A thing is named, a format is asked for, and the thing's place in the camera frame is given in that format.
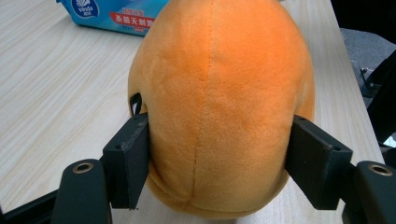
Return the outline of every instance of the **light wood surface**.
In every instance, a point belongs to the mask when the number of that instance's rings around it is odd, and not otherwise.
[[[330,0],[285,0],[310,48],[315,123],[354,150],[382,158]],[[59,187],[63,169],[101,156],[128,119],[127,78],[142,37],[76,26],[55,0],[0,2],[0,204],[4,212]],[[173,212],[144,189],[139,210],[115,223],[342,223],[316,211],[290,179],[261,211],[211,221]]]

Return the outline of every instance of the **blue packaging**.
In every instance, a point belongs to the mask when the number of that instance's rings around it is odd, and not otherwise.
[[[169,0],[56,0],[73,22],[131,35],[146,35]]]

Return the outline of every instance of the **screw hole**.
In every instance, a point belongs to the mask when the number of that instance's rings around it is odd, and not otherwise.
[[[83,174],[89,172],[93,167],[93,164],[90,162],[83,162],[73,168],[73,172],[75,174]]]
[[[393,175],[393,172],[385,166],[371,164],[369,165],[369,169],[378,175],[385,175],[385,176]]]

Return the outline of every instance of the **stitching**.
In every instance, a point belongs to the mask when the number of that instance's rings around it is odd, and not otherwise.
[[[200,147],[200,139],[201,139],[201,135],[202,135],[202,120],[205,117],[205,106],[206,106],[206,99],[207,99],[207,92],[209,89],[209,76],[210,76],[210,71],[211,71],[211,67],[212,67],[212,58],[213,58],[213,51],[212,51],[212,46],[213,46],[213,39],[212,39],[212,32],[213,32],[213,11],[214,11],[214,0],[211,1],[210,4],[210,20],[209,20],[209,27],[208,27],[208,31],[209,31],[209,45],[208,45],[208,49],[209,49],[209,55],[208,55],[208,66],[207,66],[207,76],[206,76],[206,86],[205,86],[205,92],[204,92],[204,103],[202,106],[202,110],[201,110],[201,116],[200,116],[200,124],[199,124],[199,133],[198,133],[198,137],[197,137],[197,141],[196,141],[196,149],[195,149],[195,154],[194,154],[194,166],[192,168],[192,190],[191,190],[191,196],[189,198],[188,201],[186,201],[185,207],[187,205],[193,206],[191,201],[194,197],[194,193],[195,193],[195,176],[196,176],[196,165],[197,165],[197,157],[198,157],[198,148]]]

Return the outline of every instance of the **stuffed animal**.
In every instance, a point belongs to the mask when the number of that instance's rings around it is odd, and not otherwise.
[[[170,0],[134,57],[148,112],[147,185],[169,207],[237,218],[285,186],[293,115],[314,116],[313,66],[277,0]]]

